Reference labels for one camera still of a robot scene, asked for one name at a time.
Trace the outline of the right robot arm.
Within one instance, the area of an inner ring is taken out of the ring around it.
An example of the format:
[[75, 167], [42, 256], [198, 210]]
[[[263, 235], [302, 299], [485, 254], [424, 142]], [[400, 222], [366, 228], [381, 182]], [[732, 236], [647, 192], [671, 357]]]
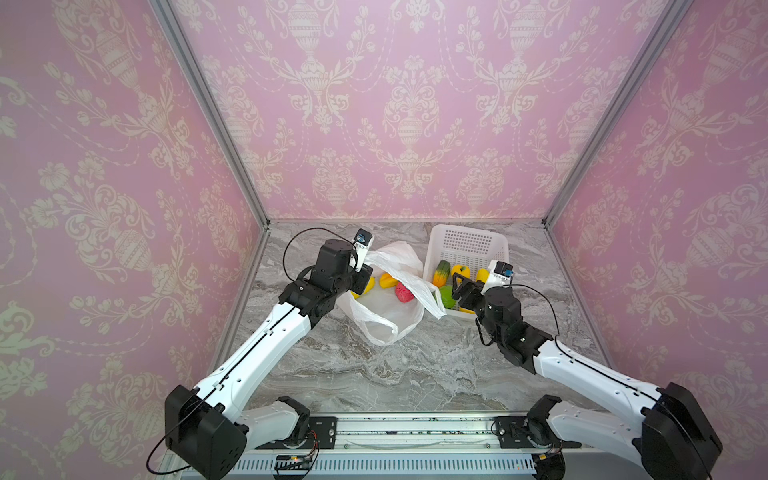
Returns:
[[585, 444], [642, 467], [653, 479], [711, 478], [723, 444], [688, 389], [634, 379], [561, 344], [524, 320], [515, 286], [504, 265], [486, 281], [453, 274], [451, 296], [474, 313], [484, 345], [600, 407], [585, 410], [558, 396], [541, 397], [524, 426], [534, 445], [557, 452], [567, 442]]

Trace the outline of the white perforated plastic basket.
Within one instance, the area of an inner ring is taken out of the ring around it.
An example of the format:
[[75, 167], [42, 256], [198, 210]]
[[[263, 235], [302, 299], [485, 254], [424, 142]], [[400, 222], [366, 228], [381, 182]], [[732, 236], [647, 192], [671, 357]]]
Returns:
[[494, 276], [497, 263], [511, 264], [505, 236], [458, 225], [435, 225], [432, 228], [422, 278], [431, 282], [442, 260], [451, 266], [468, 267], [472, 280], [476, 279], [480, 269], [486, 269]]

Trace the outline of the white plastic bag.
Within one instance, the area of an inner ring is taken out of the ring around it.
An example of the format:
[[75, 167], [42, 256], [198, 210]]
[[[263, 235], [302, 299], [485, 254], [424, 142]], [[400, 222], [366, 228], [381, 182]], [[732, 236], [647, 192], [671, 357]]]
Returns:
[[447, 315], [439, 289], [422, 278], [424, 264], [410, 244], [396, 241], [371, 250], [364, 264], [373, 269], [374, 279], [387, 273], [413, 295], [412, 300], [402, 302], [394, 288], [375, 285], [360, 296], [348, 292], [336, 300], [336, 306], [370, 343], [392, 345], [414, 330], [426, 313], [437, 319]]

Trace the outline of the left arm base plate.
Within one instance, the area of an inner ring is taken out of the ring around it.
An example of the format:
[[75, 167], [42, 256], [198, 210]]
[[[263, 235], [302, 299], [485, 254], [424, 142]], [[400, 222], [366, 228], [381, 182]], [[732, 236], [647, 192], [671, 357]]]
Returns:
[[291, 434], [286, 440], [274, 440], [260, 445], [258, 450], [305, 449], [317, 447], [320, 450], [331, 450], [336, 444], [338, 418], [336, 416], [310, 416], [300, 424], [298, 432]]

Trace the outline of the red fruit toy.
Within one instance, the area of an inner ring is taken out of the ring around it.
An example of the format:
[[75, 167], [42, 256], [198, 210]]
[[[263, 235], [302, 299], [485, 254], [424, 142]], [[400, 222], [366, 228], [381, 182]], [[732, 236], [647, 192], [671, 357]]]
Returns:
[[415, 299], [414, 294], [402, 283], [395, 286], [395, 295], [399, 302], [406, 304]]

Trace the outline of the green pepper toy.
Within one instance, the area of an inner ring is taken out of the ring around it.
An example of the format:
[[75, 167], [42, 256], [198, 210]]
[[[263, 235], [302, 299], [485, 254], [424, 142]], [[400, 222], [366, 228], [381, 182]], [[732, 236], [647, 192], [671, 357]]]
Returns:
[[453, 310], [456, 305], [456, 300], [452, 297], [452, 287], [448, 284], [439, 288], [439, 295], [442, 304], [446, 310]]

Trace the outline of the green yellow mango toy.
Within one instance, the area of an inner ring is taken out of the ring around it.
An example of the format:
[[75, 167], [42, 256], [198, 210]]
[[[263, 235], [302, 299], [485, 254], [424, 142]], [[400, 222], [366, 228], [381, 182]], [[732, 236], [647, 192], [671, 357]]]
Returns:
[[447, 260], [440, 260], [434, 270], [432, 284], [437, 288], [445, 286], [450, 278], [451, 269], [451, 264]]

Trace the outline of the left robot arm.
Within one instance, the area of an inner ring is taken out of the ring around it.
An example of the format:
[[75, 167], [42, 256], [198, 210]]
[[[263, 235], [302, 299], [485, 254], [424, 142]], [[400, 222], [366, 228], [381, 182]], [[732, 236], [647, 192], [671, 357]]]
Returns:
[[177, 386], [165, 400], [166, 447], [205, 479], [222, 479], [242, 455], [281, 442], [309, 446], [310, 411], [283, 396], [256, 409], [252, 395], [282, 357], [347, 292], [362, 294], [372, 275], [365, 257], [373, 242], [361, 229], [353, 240], [335, 237], [320, 248], [315, 263], [290, 281], [251, 337], [193, 388]]

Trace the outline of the yellow banana toy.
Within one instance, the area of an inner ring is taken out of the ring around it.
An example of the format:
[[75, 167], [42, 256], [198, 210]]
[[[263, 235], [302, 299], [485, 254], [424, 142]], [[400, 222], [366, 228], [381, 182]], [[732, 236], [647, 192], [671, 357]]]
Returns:
[[376, 278], [375, 278], [374, 276], [371, 276], [371, 277], [369, 278], [369, 280], [368, 280], [368, 283], [366, 284], [366, 286], [365, 286], [364, 290], [362, 291], [362, 293], [361, 293], [361, 294], [358, 294], [358, 293], [352, 292], [352, 296], [353, 296], [355, 299], [358, 299], [358, 298], [360, 298], [362, 295], [366, 295], [366, 294], [368, 294], [368, 293], [369, 293], [369, 292], [370, 292], [370, 291], [371, 291], [371, 290], [372, 290], [372, 289], [373, 289], [375, 286], [376, 286]]

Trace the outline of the yellow bell pepper toy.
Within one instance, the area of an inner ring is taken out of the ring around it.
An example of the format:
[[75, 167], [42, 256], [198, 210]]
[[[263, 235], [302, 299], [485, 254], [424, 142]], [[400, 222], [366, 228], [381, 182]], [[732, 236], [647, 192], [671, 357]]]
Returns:
[[453, 265], [451, 269], [451, 277], [454, 277], [456, 274], [467, 279], [472, 279], [471, 269], [466, 265]]

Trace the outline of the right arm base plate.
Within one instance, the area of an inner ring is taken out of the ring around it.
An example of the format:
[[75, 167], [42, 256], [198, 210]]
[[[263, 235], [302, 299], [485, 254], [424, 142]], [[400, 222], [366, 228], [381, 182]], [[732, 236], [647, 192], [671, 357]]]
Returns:
[[548, 427], [534, 426], [531, 429], [526, 416], [495, 417], [490, 432], [502, 449], [540, 449], [557, 452], [582, 447], [579, 442], [563, 441], [555, 437]]

